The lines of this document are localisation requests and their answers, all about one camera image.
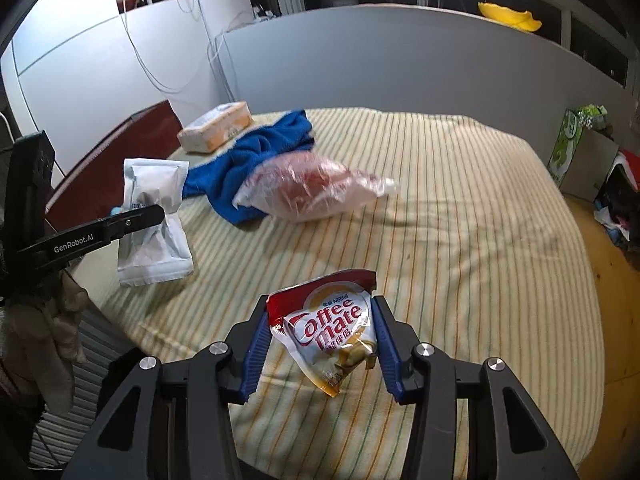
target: white sachet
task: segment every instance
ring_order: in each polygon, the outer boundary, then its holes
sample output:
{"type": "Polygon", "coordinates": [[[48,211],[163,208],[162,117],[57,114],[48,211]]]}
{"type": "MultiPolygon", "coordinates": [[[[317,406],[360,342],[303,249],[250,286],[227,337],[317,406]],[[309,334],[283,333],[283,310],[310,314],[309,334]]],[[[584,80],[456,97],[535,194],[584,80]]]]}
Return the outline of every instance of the white sachet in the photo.
{"type": "Polygon", "coordinates": [[[193,272],[193,260],[178,208],[189,163],[154,158],[126,158],[122,209],[159,204],[162,223],[131,233],[118,247],[118,279],[123,285],[145,285],[183,278],[193,272]]]}

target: blue towel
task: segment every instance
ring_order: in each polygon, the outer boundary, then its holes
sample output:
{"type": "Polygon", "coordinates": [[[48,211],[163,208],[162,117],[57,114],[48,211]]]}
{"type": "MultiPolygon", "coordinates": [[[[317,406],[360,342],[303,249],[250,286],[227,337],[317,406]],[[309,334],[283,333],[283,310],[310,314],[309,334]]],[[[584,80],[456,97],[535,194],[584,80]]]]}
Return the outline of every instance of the blue towel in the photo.
{"type": "Polygon", "coordinates": [[[266,216],[254,207],[231,204],[244,180],[268,158],[295,150],[310,150],[314,139],[304,110],[290,112],[273,126],[262,126],[207,164],[189,170],[182,197],[206,194],[212,208],[225,220],[239,224],[266,216]]]}

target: black triangular cutout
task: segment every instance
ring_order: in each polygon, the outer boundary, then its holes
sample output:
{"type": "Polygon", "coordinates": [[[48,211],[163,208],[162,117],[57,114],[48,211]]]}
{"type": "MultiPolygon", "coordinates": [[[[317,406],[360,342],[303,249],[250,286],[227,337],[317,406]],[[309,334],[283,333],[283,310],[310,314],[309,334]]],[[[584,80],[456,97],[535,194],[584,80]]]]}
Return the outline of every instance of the black triangular cutout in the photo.
{"type": "Polygon", "coordinates": [[[505,388],[502,395],[507,412],[511,451],[519,454],[545,449],[545,439],[516,392],[511,388],[505,388]]]}
{"type": "Polygon", "coordinates": [[[133,444],[133,430],[136,427],[136,412],[140,400],[140,388],[130,389],[118,409],[109,419],[98,437],[98,446],[128,451],[133,444]]]}

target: blue gripper pad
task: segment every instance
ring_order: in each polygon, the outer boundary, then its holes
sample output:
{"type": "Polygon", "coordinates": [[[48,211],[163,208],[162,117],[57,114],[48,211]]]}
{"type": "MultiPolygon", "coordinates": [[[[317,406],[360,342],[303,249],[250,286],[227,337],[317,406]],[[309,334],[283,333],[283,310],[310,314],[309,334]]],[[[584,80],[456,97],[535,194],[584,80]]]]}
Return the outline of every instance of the blue gripper pad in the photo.
{"type": "Polygon", "coordinates": [[[264,312],[242,364],[242,383],[240,384],[239,393],[244,402],[247,402],[249,396],[258,389],[258,382],[260,381],[262,367],[267,358],[270,344],[271,330],[269,330],[267,313],[264,312]]]}
{"type": "Polygon", "coordinates": [[[386,390],[394,396],[396,402],[402,404],[406,400],[401,379],[402,361],[375,298],[371,299],[371,313],[378,340],[378,360],[380,361],[380,369],[385,380],[386,390]]]}

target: metal bolt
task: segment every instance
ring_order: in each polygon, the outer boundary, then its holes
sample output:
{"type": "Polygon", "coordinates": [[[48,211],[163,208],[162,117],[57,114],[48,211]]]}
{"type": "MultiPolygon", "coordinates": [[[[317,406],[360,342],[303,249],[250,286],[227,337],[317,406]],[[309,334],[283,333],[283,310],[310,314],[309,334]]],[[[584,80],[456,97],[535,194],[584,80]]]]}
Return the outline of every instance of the metal bolt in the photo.
{"type": "Polygon", "coordinates": [[[155,357],[143,357],[142,359],[140,359],[140,368],[142,368],[143,370],[150,370],[151,368],[156,366],[157,362],[158,360],[155,357]]]}
{"type": "Polygon", "coordinates": [[[486,363],[489,365],[489,368],[491,368],[491,370],[494,370],[496,372],[504,370],[504,361],[499,357],[489,357],[486,363]]]}
{"type": "Polygon", "coordinates": [[[209,352],[213,355],[226,353],[227,350],[229,350],[229,346],[224,341],[217,341],[209,345],[209,352]]]}
{"type": "Polygon", "coordinates": [[[429,343],[420,343],[415,346],[415,351],[418,355],[429,357],[430,355],[433,355],[436,349],[429,343]]]}

